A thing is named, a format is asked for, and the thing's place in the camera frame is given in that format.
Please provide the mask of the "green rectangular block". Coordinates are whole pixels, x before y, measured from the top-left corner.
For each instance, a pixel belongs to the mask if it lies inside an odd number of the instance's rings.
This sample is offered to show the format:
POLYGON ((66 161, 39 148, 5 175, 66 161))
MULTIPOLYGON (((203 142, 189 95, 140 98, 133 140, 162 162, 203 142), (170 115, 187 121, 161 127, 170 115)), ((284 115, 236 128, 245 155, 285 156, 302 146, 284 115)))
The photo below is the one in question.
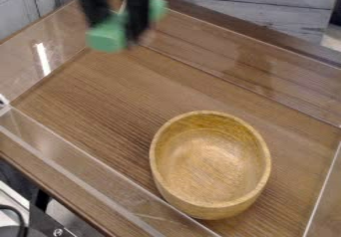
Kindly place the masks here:
MULTIPOLYGON (((149 21, 158 22, 168 13, 166 0, 150 0, 149 21)), ((92 28, 86 33, 89 47, 102 52, 121 52, 129 46, 128 36, 129 9, 128 2, 118 12, 113 11, 110 18, 92 28)))

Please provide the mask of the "brown wooden bowl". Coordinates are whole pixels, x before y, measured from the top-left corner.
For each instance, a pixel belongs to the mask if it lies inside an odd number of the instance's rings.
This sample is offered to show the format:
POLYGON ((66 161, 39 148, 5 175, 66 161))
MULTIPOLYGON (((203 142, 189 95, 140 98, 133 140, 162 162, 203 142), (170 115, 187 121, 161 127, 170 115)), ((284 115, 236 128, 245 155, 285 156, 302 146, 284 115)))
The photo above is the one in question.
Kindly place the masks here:
POLYGON ((272 158, 264 137, 244 119, 195 111, 160 128, 150 166, 170 205, 197 219, 219 220, 239 215, 256 202, 272 158))

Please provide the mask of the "clear acrylic tray wall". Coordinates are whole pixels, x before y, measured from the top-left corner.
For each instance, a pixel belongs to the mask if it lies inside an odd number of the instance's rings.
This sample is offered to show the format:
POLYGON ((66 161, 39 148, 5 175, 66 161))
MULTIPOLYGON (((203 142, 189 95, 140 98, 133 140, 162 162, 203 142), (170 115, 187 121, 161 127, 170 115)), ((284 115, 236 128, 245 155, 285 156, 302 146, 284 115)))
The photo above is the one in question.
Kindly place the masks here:
POLYGON ((86 44, 77 3, 0 43, 0 158, 112 237, 341 237, 341 52, 183 1, 148 42, 86 44), (221 112, 255 127, 269 178, 223 220, 165 202, 160 128, 221 112))

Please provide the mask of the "black metal table frame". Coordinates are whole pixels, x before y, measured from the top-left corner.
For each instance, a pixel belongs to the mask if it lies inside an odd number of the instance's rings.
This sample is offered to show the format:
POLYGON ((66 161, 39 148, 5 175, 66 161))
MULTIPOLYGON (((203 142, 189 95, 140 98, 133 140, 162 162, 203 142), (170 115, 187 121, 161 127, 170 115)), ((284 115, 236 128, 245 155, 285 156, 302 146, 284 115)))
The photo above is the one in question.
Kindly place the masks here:
POLYGON ((45 237, 78 237, 47 213, 51 196, 42 189, 30 202, 30 227, 45 237))

